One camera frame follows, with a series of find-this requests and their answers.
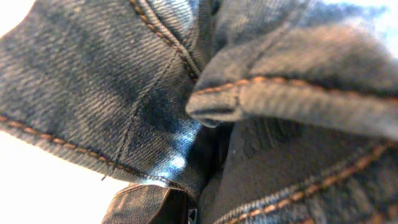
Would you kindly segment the light blue denim jeans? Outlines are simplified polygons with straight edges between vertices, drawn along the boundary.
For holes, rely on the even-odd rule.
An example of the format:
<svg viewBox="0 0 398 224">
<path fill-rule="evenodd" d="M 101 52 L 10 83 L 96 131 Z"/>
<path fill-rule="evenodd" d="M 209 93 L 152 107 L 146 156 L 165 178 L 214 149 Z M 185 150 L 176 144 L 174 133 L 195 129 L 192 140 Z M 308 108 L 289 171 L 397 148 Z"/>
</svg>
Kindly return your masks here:
<svg viewBox="0 0 398 224">
<path fill-rule="evenodd" d="M 1 130 L 129 182 L 104 223 L 396 223 L 397 2 L 37 0 Z"/>
</svg>

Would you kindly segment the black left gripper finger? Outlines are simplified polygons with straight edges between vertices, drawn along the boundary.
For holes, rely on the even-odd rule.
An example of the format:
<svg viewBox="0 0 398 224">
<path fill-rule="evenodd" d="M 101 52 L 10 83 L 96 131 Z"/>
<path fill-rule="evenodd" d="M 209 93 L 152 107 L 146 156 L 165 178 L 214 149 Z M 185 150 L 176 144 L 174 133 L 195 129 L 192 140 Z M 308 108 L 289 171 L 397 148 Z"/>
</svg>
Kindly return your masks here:
<svg viewBox="0 0 398 224">
<path fill-rule="evenodd" d="M 187 193 L 170 189 L 152 224 L 196 224 L 197 206 Z"/>
</svg>

